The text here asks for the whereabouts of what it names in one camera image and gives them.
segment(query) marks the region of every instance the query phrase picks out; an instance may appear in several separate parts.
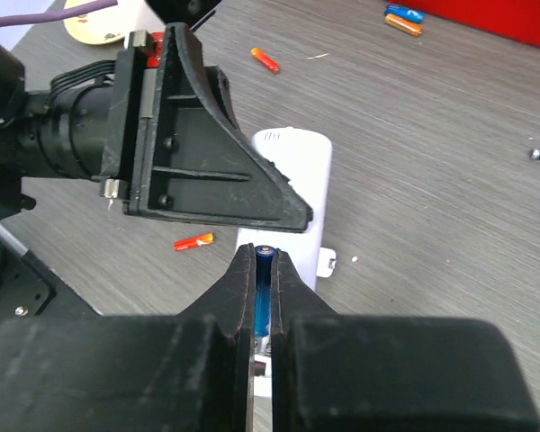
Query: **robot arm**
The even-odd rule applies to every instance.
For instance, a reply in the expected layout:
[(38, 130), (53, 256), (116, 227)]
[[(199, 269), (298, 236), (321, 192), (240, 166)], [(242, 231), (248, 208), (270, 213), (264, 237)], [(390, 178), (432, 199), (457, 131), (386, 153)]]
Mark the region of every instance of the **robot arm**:
[[(202, 8), (195, 23), (218, 1), (187, 3)], [(49, 91), (27, 93), (23, 82), (23, 65), (0, 47), (0, 220), (35, 205), (25, 176), (98, 182), (143, 218), (290, 232), (312, 219), (239, 130), (228, 79), (203, 65), (185, 23), (136, 31), (115, 61), (57, 76)]]

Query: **red battery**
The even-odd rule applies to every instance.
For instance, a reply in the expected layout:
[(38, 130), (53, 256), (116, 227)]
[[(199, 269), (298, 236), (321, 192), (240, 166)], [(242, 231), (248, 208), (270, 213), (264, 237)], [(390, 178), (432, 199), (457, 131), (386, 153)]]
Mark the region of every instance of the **red battery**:
[(252, 57), (258, 60), (260, 63), (262, 63), (270, 72), (273, 74), (277, 74), (280, 72), (280, 65), (273, 61), (271, 58), (269, 58), (260, 48), (253, 48), (250, 51), (250, 54), (252, 54)]
[(174, 243), (174, 250), (181, 252), (187, 249), (199, 248), (200, 246), (210, 245), (214, 242), (214, 233), (209, 232), (198, 237), (185, 238)]

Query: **screw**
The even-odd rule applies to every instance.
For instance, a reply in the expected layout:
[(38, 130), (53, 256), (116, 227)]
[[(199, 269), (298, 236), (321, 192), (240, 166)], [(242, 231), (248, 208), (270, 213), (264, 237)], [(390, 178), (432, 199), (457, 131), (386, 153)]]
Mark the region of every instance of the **screw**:
[(166, 194), (160, 195), (158, 198), (158, 204), (162, 207), (170, 207), (172, 205), (172, 197)]
[(25, 315), (28, 315), (28, 308), (24, 308), (23, 306), (18, 306), (14, 310), (14, 315), (16, 315), (17, 317), (23, 317)]
[(178, 141), (176, 141), (176, 136), (174, 136), (173, 138), (168, 137), (164, 139), (164, 147), (166, 148), (166, 150), (169, 151), (176, 150), (178, 148)]
[(174, 149), (174, 140), (170, 137), (166, 138), (164, 140), (164, 147), (166, 147), (166, 150), (173, 150)]

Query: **screw hole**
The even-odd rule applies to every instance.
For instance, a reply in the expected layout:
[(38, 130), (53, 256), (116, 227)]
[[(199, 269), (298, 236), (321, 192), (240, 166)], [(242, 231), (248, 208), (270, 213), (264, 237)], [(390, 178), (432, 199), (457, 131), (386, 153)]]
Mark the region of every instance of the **screw hole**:
[(201, 8), (202, 5), (200, 4), (200, 0), (190, 0), (190, 2), (188, 2), (188, 12), (192, 15), (198, 14)]

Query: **cable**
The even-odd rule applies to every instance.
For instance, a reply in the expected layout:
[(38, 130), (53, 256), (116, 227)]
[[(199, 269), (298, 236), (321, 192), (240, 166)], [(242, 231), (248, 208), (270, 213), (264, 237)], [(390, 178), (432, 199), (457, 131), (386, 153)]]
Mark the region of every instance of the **cable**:
[(95, 0), (92, 3), (62, 9), (60, 11), (48, 11), (45, 13), (30, 13), (27, 15), (0, 16), (0, 27), (10, 27), (12, 25), (51, 23), (53, 21), (63, 21), (79, 15), (90, 14), (100, 9), (116, 6), (118, 0)]

